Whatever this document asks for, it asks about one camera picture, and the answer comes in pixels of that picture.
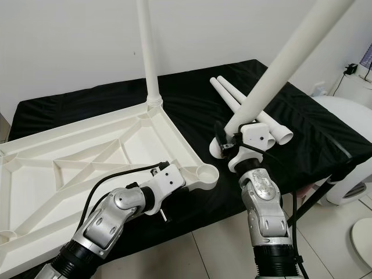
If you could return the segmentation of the white plastic table top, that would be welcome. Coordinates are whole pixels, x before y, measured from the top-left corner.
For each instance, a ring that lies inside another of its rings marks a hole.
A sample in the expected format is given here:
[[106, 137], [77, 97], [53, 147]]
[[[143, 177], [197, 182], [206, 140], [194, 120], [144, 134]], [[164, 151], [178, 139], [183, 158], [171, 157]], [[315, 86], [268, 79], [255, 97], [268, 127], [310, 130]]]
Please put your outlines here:
[[159, 162], [186, 170], [191, 186], [183, 189], [212, 189], [220, 176], [162, 107], [145, 103], [9, 141], [0, 149], [1, 279], [58, 255], [72, 239], [99, 178]]

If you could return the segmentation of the white plastic floor object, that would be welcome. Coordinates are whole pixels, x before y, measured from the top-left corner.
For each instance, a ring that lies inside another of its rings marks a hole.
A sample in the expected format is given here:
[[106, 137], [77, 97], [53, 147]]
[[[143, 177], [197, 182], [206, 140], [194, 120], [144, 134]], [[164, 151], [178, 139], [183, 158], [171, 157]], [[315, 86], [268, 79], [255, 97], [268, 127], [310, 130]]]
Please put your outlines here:
[[[332, 135], [349, 138], [351, 135], [361, 136], [372, 143], [372, 109], [359, 103], [337, 96], [316, 96], [314, 100], [345, 123], [346, 127]], [[340, 206], [356, 201], [372, 193], [372, 158], [365, 160], [345, 176], [340, 183], [330, 189], [319, 204], [324, 206]]]

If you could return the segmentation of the white round flat floor disc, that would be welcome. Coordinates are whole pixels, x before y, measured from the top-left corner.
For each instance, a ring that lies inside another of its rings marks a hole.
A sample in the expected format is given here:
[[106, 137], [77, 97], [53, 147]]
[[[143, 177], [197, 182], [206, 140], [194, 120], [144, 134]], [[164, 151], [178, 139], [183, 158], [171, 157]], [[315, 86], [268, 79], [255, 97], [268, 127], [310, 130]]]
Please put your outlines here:
[[364, 218], [354, 223], [351, 240], [359, 255], [372, 256], [372, 218]]

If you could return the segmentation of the white plastic table leg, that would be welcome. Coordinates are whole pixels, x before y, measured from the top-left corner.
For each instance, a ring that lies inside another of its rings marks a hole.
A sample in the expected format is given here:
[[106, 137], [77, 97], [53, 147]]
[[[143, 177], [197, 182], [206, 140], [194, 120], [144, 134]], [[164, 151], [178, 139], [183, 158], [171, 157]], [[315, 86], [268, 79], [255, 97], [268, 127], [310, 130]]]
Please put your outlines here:
[[[232, 95], [232, 98], [234, 98], [237, 103], [243, 104], [245, 102], [247, 96], [235, 88], [228, 80], [222, 76], [218, 76], [216, 79]], [[269, 126], [269, 132], [273, 135], [274, 140], [279, 145], [287, 144], [294, 135], [289, 128], [276, 122], [276, 120], [272, 119], [272, 117], [264, 111], [258, 114], [257, 120], [266, 123]]]
[[[258, 114], [265, 112], [289, 78], [298, 71], [355, 2], [356, 0], [317, 0], [314, 3], [257, 84], [245, 95], [247, 98], [238, 112], [224, 124], [227, 137], [238, 133], [241, 125], [259, 122]], [[209, 151], [216, 159], [223, 159], [218, 157], [215, 137], [210, 142]]]
[[240, 103], [226, 90], [226, 88], [223, 87], [223, 85], [221, 85], [221, 83], [219, 83], [215, 77], [211, 77], [209, 81], [221, 98], [223, 98], [223, 100], [226, 102], [231, 111], [234, 113], [238, 112], [240, 109]]
[[146, 103], [151, 107], [160, 106], [163, 100], [162, 96], [160, 96], [159, 82], [156, 74], [156, 56], [152, 43], [149, 2], [147, 0], [136, 0], [136, 3], [147, 89]]

